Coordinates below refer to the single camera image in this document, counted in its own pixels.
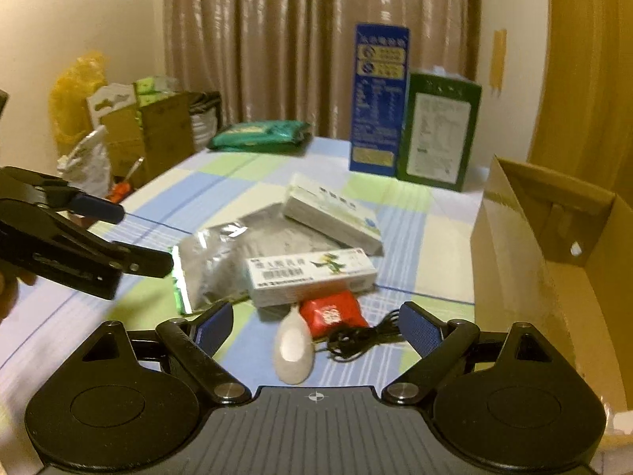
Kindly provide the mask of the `person's hand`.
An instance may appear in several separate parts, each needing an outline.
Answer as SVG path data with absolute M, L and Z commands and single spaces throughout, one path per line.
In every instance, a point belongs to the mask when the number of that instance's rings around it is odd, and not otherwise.
M 15 275 L 8 274 L 5 269 L 0 274 L 0 321 L 6 319 L 13 308 L 19 294 L 19 285 L 32 286 L 38 277 L 30 271 L 18 270 Z

